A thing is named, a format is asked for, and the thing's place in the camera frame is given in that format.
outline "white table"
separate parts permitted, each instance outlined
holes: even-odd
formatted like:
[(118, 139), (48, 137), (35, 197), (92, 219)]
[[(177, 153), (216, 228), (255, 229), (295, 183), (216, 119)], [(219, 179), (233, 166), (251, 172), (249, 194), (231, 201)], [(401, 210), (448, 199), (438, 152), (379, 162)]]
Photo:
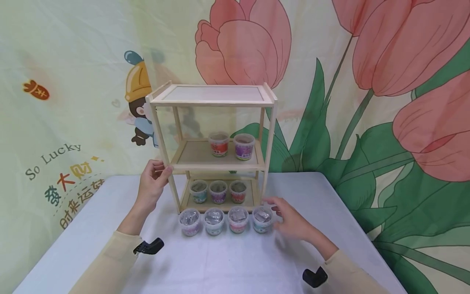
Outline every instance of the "white table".
[[(175, 181), (181, 193), (185, 176), (177, 175)], [(133, 205), (138, 185), (138, 176), (106, 180), (15, 294), (67, 293)], [(270, 174), (267, 195), (288, 200), (390, 293), (406, 293), (322, 174)], [(123, 293), (329, 292), (323, 286), (313, 290), (302, 281), (304, 269), (316, 271), (323, 263), (305, 242), (285, 240), (276, 232), (257, 234), (251, 223), (240, 235), (226, 228), (216, 237), (205, 231), (183, 236), (168, 188), (141, 235), (148, 242), (160, 237), (165, 246), (157, 255), (139, 256)]]

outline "plastic cup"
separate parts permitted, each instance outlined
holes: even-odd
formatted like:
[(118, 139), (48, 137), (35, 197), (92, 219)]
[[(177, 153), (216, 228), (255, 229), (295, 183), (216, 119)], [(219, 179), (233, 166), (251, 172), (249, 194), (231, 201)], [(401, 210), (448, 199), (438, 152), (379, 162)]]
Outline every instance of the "plastic cup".
[(234, 137), (235, 156), (239, 160), (250, 160), (255, 145), (255, 137), (250, 134), (238, 134)]
[[(239, 213), (240, 211), (246, 216), (246, 218), (241, 221), (235, 218), (236, 213)], [(250, 215), (248, 214), (248, 211), (245, 208), (240, 206), (232, 207), (228, 211), (228, 223), (230, 225), (230, 230), (235, 234), (243, 233), (246, 229), (246, 226), (248, 225), (249, 216)]]
[(209, 193), (215, 204), (222, 204), (227, 198), (227, 183), (224, 181), (214, 181), (209, 185)]
[[(214, 223), (214, 221), (211, 222), (208, 219), (208, 215), (211, 212), (219, 212), (222, 215), (222, 219), (220, 220), (219, 223)], [(205, 227), (206, 227), (206, 231), (209, 235), (211, 235), (211, 236), (219, 235), (222, 232), (222, 230), (224, 229), (224, 223), (225, 223), (225, 214), (222, 210), (220, 210), (218, 208), (209, 208), (205, 212), (205, 214), (204, 214), (204, 224), (205, 224)]]
[(194, 202), (203, 203), (206, 201), (207, 187), (209, 187), (209, 185), (204, 180), (195, 180), (191, 183), (189, 193), (193, 196)]
[(245, 201), (247, 187), (243, 181), (233, 181), (230, 183), (228, 188), (234, 203), (241, 204)]
[[(261, 217), (257, 215), (258, 211), (262, 210), (269, 214), (269, 220), (265, 221)], [(260, 234), (264, 234), (271, 229), (271, 225), (273, 223), (273, 211), (264, 206), (258, 206), (253, 210), (253, 229)]]
[(230, 138), (226, 132), (215, 132), (209, 135), (212, 155), (215, 157), (224, 157), (228, 152), (228, 141)]
[[(187, 217), (187, 215), (193, 214), (194, 212), (196, 212), (195, 215), (197, 215), (197, 220), (194, 223), (185, 224), (184, 222), (185, 222), (185, 218)], [(188, 208), (188, 209), (183, 210), (183, 212), (180, 214), (179, 220), (180, 220), (181, 231), (183, 232), (183, 234), (185, 234), (188, 237), (192, 237), (196, 235), (201, 229), (201, 226), (200, 226), (201, 214), (195, 208)]]

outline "shelf board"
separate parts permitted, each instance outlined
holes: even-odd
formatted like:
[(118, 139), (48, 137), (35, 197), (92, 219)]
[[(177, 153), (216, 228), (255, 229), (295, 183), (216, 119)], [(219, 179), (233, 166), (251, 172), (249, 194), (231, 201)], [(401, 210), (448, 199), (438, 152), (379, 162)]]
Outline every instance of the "shelf board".
[[(205, 180), (208, 184), (211, 184), (213, 181), (216, 180), (223, 180), (227, 183), (227, 185), (230, 185), (232, 181), (242, 180), (247, 186), (245, 201), (242, 204), (235, 204), (232, 201), (230, 192), (227, 191), (227, 198), (222, 204), (215, 204), (214, 202), (212, 202), (211, 195), (209, 192), (207, 193), (207, 200), (204, 203), (195, 203), (193, 198), (189, 194), (189, 187), (191, 186), (191, 183), (195, 180)], [(187, 181), (186, 188), (183, 192), (183, 199), (181, 201), (181, 211), (191, 207), (197, 209), (200, 213), (204, 213), (209, 208), (217, 207), (224, 212), (228, 212), (234, 206), (242, 206), (246, 208), (248, 212), (252, 212), (253, 209), (259, 205), (261, 205), (261, 199), (258, 193), (258, 181), (255, 178), (237, 175), (192, 175), (191, 178)]]
[(168, 82), (149, 96), (153, 106), (273, 107), (277, 100), (266, 83), (262, 86), (226, 86)]
[(230, 139), (228, 152), (224, 157), (212, 155), (207, 138), (185, 139), (180, 143), (171, 165), (175, 171), (264, 171), (265, 163), (259, 141), (255, 141), (250, 160), (242, 161), (235, 157), (235, 144)]

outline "wooden frame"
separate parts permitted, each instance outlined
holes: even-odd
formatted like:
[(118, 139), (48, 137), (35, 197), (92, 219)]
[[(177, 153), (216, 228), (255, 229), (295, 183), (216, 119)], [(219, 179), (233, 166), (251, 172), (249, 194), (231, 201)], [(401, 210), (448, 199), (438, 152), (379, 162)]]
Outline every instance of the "wooden frame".
[[(175, 172), (184, 172), (186, 174), (186, 186), (181, 198), (178, 195), (173, 176), (168, 180), (170, 189), (175, 198), (178, 213), (181, 213), (187, 207), (197, 208), (202, 213), (211, 207), (218, 207), (227, 212), (233, 206), (243, 206), (251, 212), (254, 207), (261, 204), (261, 198), (264, 196), (266, 191), (269, 162), (274, 139), (274, 126), (277, 114), (277, 97), (266, 83), (262, 86), (179, 85), (173, 84), (169, 81), (147, 95), (146, 101), (151, 106), (152, 124), (154, 126), (155, 133), (158, 134), (159, 146), (164, 164), (166, 166), (171, 164)], [(157, 107), (160, 106), (170, 106), (173, 110), (179, 147), (172, 160), (168, 157), (160, 122), (158, 120)], [(258, 137), (255, 141), (252, 158), (248, 161), (239, 161), (235, 159), (232, 139), (229, 142), (229, 154), (222, 158), (216, 158), (212, 157), (210, 154), (210, 144), (207, 138), (184, 138), (178, 113), (178, 107), (182, 106), (260, 108), (260, 128)], [(272, 111), (266, 142), (266, 160), (264, 160), (261, 150), (261, 142), (266, 108), (271, 108)], [(204, 175), (197, 173), (207, 171), (215, 172), (215, 174)], [(223, 173), (227, 171), (254, 172), (254, 176), (249, 177), (240, 176), (238, 174)], [(260, 171), (264, 172), (261, 190), (259, 190), (260, 183), (258, 181)], [(233, 203), (230, 200), (229, 193), (227, 193), (227, 200), (221, 205), (212, 203), (209, 199), (210, 197), (208, 197), (204, 203), (196, 204), (190, 198), (188, 187), (191, 182), (197, 179), (204, 179), (207, 181), (242, 180), (246, 181), (247, 186), (249, 186), (249, 192), (247, 192), (245, 202), (241, 205)]]

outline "black clamp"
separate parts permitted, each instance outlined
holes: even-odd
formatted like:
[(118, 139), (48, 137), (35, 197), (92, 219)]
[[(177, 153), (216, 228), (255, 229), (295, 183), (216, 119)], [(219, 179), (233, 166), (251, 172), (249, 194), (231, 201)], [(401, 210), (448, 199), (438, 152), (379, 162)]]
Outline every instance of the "black clamp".
[(328, 275), (322, 267), (319, 267), (316, 273), (306, 269), (302, 275), (302, 279), (312, 288), (317, 288), (326, 282)]
[(152, 243), (147, 243), (143, 241), (140, 243), (135, 249), (134, 249), (134, 254), (137, 254), (137, 252), (144, 253), (144, 254), (157, 254), (160, 249), (163, 248), (165, 244), (163, 243), (163, 240), (160, 238), (155, 239)]

